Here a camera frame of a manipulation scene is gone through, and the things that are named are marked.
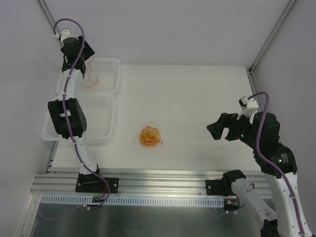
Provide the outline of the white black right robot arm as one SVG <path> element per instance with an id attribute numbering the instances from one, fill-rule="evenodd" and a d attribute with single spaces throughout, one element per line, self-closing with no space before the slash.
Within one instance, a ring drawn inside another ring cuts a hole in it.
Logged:
<path id="1" fill-rule="evenodd" d="M 240 140 L 253 150 L 254 159 L 268 181 L 275 210 L 259 197 L 239 169 L 225 172 L 220 180 L 207 180 L 207 193 L 240 198 L 260 224 L 262 237 L 312 237 L 299 198 L 295 156 L 279 142 L 280 124 L 276 116 L 257 112 L 250 120 L 245 115 L 222 113 L 206 128 L 214 140 L 221 139 L 226 128 L 227 141 Z"/>

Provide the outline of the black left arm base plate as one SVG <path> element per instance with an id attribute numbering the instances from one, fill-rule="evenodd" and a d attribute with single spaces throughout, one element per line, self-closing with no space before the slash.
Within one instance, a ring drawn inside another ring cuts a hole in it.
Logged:
<path id="1" fill-rule="evenodd" d="M 106 193 L 110 191 L 111 194 L 117 194 L 119 189 L 119 178 L 104 178 L 110 189 L 106 186 L 105 182 L 93 174 L 79 174 L 75 192 L 76 193 L 102 193 L 106 190 Z"/>

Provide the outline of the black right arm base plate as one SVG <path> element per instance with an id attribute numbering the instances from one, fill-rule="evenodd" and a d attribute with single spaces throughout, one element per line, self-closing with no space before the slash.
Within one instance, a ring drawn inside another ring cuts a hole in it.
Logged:
<path id="1" fill-rule="evenodd" d="M 224 180 L 206 180 L 205 189 L 208 196 L 235 196 L 231 183 Z"/>

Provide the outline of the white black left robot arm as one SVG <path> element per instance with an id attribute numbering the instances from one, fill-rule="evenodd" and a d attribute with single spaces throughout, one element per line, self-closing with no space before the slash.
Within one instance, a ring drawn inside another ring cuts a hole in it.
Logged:
<path id="1" fill-rule="evenodd" d="M 83 36 L 60 34 L 59 38 L 63 45 L 63 78 L 57 98 L 48 102 L 48 111 L 56 133 L 69 143 L 79 164 L 75 191 L 103 196 L 108 191 L 107 184 L 90 153 L 85 136 L 87 120 L 78 100 L 79 86 L 86 72 L 85 62 L 94 51 Z"/>

